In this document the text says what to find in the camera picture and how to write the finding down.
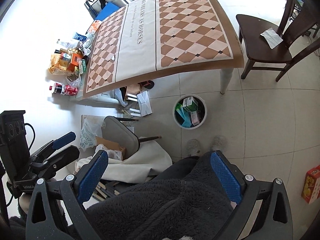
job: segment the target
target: table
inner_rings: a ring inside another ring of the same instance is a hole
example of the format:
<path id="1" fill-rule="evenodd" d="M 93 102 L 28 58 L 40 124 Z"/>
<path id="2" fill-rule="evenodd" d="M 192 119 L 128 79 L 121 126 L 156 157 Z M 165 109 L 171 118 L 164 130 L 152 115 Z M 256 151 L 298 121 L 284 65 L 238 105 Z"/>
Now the table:
<path id="1" fill-rule="evenodd" d="M 106 18 L 93 42 L 83 98 L 176 73 L 221 69 L 224 94 L 242 48 L 217 0 L 135 0 Z"/>

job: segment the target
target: table leg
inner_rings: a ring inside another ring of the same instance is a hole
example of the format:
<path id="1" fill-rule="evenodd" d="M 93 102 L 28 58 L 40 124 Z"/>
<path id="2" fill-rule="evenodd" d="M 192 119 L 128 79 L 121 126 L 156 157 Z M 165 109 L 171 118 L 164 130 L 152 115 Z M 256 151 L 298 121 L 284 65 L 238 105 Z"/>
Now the table leg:
<path id="1" fill-rule="evenodd" d="M 220 93 L 223 95 L 232 78 L 233 68 L 220 69 Z"/>

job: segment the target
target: wooden chair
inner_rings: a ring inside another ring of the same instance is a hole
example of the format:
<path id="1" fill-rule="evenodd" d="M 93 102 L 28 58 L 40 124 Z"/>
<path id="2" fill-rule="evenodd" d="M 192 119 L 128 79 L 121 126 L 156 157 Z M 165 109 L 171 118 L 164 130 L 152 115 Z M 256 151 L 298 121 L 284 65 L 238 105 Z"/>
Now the wooden chair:
<path id="1" fill-rule="evenodd" d="M 245 79 L 250 70 L 276 70 L 280 71 L 276 78 L 278 82 L 290 68 L 320 47 L 319 38 L 292 58 L 289 47 L 298 37 L 316 23 L 316 19 L 313 17 L 307 5 L 304 4 L 298 16 L 284 32 L 288 19 L 292 15 L 294 4 L 294 0 L 287 0 L 279 26 L 249 15 L 238 14 L 236 16 L 239 23 L 239 40 L 240 43 L 242 43 L 242 39 L 244 40 L 248 56 L 248 61 L 241 74 L 241 79 Z M 283 41 L 273 49 L 270 48 L 265 38 L 260 35 L 260 33 L 263 33 L 269 28 L 272 28 L 283 39 Z M 255 62 L 286 63 L 286 66 L 284 68 L 254 67 Z"/>

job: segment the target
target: red box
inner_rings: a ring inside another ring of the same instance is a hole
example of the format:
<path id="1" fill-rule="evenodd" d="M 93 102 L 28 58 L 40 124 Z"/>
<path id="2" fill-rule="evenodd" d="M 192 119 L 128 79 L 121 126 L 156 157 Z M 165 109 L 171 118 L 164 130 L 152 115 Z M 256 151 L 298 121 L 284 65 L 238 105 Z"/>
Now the red box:
<path id="1" fill-rule="evenodd" d="M 319 193 L 320 165 L 307 172 L 301 196 L 308 204 L 311 204 L 319 197 Z"/>

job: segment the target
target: diamond pattern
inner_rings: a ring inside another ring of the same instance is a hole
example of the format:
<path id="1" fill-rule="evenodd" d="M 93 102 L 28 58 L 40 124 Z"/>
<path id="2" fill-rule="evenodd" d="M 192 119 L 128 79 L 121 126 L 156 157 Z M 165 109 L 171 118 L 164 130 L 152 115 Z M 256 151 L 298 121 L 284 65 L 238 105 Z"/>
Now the diamond pattern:
<path id="1" fill-rule="evenodd" d="M 161 66 L 230 58 L 227 38 L 207 0 L 159 0 Z"/>
<path id="2" fill-rule="evenodd" d="M 125 7 L 107 17 L 101 24 L 90 63 L 86 92 L 113 82 L 114 61 Z"/>

